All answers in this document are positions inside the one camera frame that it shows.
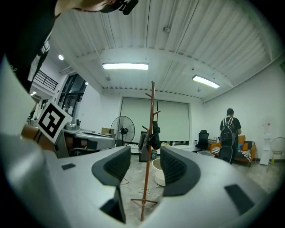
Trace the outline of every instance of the roller shade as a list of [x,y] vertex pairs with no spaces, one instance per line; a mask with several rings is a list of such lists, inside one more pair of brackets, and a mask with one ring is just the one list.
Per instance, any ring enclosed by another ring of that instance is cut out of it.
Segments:
[[[154,112],[156,111],[157,101],[154,102]],[[148,99],[123,98],[121,116],[127,116],[132,120],[135,127],[133,142],[138,143],[141,131],[145,131],[142,125],[149,128],[150,124],[151,101]]]
[[161,141],[189,140],[188,104],[158,101],[158,110]]

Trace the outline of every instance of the black backpack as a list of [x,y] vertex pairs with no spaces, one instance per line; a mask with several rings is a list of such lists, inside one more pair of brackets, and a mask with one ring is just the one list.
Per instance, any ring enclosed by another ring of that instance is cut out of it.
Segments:
[[153,134],[150,135],[149,143],[151,144],[152,148],[159,149],[160,148],[160,140],[159,140],[159,133],[160,127],[157,125],[157,121],[153,121]]
[[235,143],[236,139],[236,132],[235,132],[235,126],[233,124],[233,117],[231,117],[228,121],[223,119],[223,127],[221,130],[221,146],[228,146],[232,147]]

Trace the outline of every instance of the white bucket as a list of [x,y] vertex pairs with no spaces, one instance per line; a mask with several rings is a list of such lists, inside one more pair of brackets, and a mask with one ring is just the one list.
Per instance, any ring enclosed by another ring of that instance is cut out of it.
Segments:
[[160,159],[153,160],[152,166],[155,168],[155,182],[161,186],[165,186],[165,178],[160,166]]

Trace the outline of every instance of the railing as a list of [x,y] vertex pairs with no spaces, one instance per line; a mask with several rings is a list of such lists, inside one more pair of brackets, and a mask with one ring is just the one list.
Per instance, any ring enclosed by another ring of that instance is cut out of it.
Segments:
[[44,72],[42,72],[40,70],[35,75],[34,80],[39,81],[40,83],[42,83],[43,85],[49,87],[52,90],[55,90],[55,87],[58,84],[55,80],[51,79],[49,76],[47,76]]

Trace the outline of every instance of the gray floor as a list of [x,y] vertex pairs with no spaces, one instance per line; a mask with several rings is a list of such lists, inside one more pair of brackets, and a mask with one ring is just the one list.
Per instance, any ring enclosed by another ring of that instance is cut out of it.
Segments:
[[[257,184],[259,184],[266,192],[270,193],[278,188],[278,185],[283,180],[283,173],[285,171],[285,163],[275,163],[266,172],[267,166],[262,166],[258,162],[253,162],[251,167],[248,167],[245,163],[235,163],[233,166],[251,178]],[[121,194],[123,200],[123,206],[126,214],[127,224],[132,227],[137,227],[141,223],[140,216],[142,211],[141,202],[132,202],[130,199],[141,199],[143,196],[144,179],[146,172],[146,163],[140,163],[137,155],[131,156],[130,168],[126,173],[126,180],[122,181]],[[162,199],[163,187],[157,186],[154,179],[155,170],[151,165],[150,175],[148,181],[148,188],[150,189],[147,199],[158,201]],[[147,203],[145,207],[145,219],[155,210],[155,206],[151,203]]]

